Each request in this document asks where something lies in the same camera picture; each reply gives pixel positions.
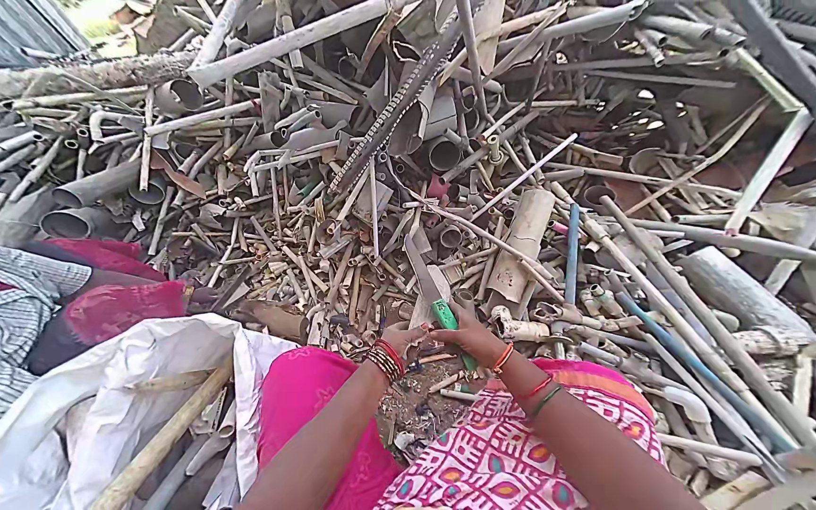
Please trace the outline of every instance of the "pipe pile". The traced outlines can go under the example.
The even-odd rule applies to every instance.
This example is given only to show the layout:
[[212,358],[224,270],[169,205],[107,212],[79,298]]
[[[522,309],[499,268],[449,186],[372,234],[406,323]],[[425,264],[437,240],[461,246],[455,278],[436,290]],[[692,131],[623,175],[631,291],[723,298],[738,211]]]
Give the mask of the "pipe pile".
[[[138,242],[211,311],[360,359],[430,320],[411,236],[523,354],[627,377],[697,496],[801,476],[816,184],[774,179],[816,160],[816,26],[754,0],[252,4],[185,8],[184,76],[0,102],[0,243]],[[412,377],[437,364],[418,393],[472,401],[451,385],[486,370]]]

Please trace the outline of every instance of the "dirt ground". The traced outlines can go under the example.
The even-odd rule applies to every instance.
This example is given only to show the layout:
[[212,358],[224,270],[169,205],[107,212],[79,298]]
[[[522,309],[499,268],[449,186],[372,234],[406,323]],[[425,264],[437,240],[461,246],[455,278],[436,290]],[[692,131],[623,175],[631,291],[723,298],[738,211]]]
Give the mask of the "dirt ground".
[[[427,395],[432,385],[461,369],[459,357],[426,363],[420,373],[405,376],[382,398],[376,412],[380,439],[405,466],[414,459],[415,453],[424,449],[420,440],[430,441],[442,434],[470,405],[470,402],[443,397],[439,392]],[[408,458],[394,444],[395,437],[401,432],[414,434],[419,439],[407,448]]]

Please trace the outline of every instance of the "pink cloth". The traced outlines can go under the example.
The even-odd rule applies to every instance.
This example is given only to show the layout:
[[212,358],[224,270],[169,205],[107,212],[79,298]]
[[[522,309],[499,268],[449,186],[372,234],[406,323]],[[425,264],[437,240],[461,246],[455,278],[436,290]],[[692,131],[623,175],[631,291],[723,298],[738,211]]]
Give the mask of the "pink cloth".
[[[585,361],[534,362],[663,464],[650,406],[625,378]],[[478,395],[468,415],[396,478],[375,508],[587,508],[502,382],[489,381]]]
[[139,276],[152,281],[166,281],[166,276],[138,261],[141,245],[119,240],[92,238],[48,238],[44,243],[74,253],[98,270]]
[[[650,405],[624,377],[583,361],[534,362],[663,464]],[[356,369],[351,361],[317,348],[299,348],[277,358],[263,383],[258,462],[266,465]],[[489,381],[479,396],[468,414],[403,472],[383,448],[371,420],[324,508],[587,507],[502,382]]]
[[[355,363],[319,348],[297,348],[277,357],[261,390],[258,464],[266,466],[323,409],[355,370]],[[402,468],[380,441],[376,420],[371,419],[345,474],[323,508],[371,508],[401,472]]]

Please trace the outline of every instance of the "bracelet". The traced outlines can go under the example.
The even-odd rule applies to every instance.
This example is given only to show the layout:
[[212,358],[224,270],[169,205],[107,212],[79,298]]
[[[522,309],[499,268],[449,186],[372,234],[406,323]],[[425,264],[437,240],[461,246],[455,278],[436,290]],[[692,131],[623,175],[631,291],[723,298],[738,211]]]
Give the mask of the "bracelet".
[[523,396],[522,399],[530,399],[531,397],[536,395],[537,392],[540,391],[541,389],[547,388],[547,385],[550,384],[551,380],[553,380],[553,377],[547,376],[547,378],[543,379],[542,383],[537,385],[537,388],[530,390],[530,393],[527,393],[527,395]]
[[543,409],[543,407],[547,405],[547,402],[549,402],[550,399],[552,399],[554,395],[556,395],[557,393],[562,391],[563,388],[565,388],[565,387],[563,387],[560,384],[556,388],[553,388],[552,390],[550,390],[550,393],[548,393],[547,396],[543,398],[543,400],[540,400],[537,403],[537,406],[534,407],[534,410],[530,412],[530,417],[527,419],[527,421],[534,421],[534,418],[536,418],[537,415],[540,414],[540,410]]
[[366,358],[369,359],[376,365],[382,374],[389,379],[390,384],[398,379],[400,379],[404,372],[402,369],[392,360],[389,353],[386,352],[380,346],[374,346],[371,348],[366,355]]
[[374,342],[374,345],[382,347],[386,351],[386,353],[392,358],[392,360],[394,360],[395,363],[399,365],[399,370],[402,372],[402,374],[404,374],[405,366],[402,363],[402,357],[399,356],[399,353],[395,352],[395,349],[391,345],[389,345],[389,342],[383,339],[379,339],[376,342]]
[[509,344],[506,345],[506,350],[502,353],[500,358],[496,360],[496,363],[493,364],[494,374],[502,374],[502,366],[509,360],[509,355],[512,353],[512,348],[514,346],[515,342],[509,342]]

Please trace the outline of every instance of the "corrugated metal sheet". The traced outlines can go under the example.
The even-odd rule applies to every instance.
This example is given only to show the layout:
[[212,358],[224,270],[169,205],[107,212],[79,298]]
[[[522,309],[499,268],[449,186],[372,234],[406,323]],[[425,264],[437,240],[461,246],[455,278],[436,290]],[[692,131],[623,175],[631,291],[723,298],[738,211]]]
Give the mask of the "corrugated metal sheet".
[[87,45],[51,0],[0,0],[0,67],[35,65],[22,47],[67,54]]

